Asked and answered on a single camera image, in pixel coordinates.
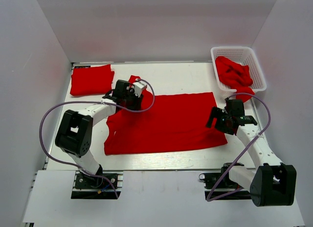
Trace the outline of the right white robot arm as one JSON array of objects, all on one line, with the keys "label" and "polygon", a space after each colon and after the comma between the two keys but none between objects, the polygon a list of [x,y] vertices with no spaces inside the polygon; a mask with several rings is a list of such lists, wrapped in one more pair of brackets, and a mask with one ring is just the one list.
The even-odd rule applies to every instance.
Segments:
[{"label": "right white robot arm", "polygon": [[249,192],[255,206],[291,206],[294,202],[297,172],[284,164],[271,150],[255,118],[245,114],[240,99],[225,99],[224,109],[213,107],[208,128],[235,135],[245,146],[232,163],[222,167],[222,174],[206,200],[221,199],[242,189]]}]

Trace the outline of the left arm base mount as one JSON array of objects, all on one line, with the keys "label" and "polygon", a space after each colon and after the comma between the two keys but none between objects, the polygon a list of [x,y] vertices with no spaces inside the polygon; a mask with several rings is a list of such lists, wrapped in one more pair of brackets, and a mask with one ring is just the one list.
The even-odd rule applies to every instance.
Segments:
[{"label": "left arm base mount", "polygon": [[117,200],[123,182],[122,173],[105,173],[110,182],[113,184],[115,191],[110,183],[103,178],[89,177],[81,172],[76,172],[71,192],[73,200]]}]

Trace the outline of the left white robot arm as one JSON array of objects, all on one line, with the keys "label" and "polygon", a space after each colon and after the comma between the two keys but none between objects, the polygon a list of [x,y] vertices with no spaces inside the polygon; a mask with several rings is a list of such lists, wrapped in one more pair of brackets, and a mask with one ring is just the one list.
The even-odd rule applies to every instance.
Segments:
[{"label": "left white robot arm", "polygon": [[74,160],[87,175],[86,180],[92,187],[99,187],[103,183],[102,168],[90,151],[93,127],[121,109],[131,112],[141,110],[143,91],[146,88],[147,83],[144,81],[130,83],[118,80],[115,88],[106,93],[100,103],[64,113],[55,145]]}]

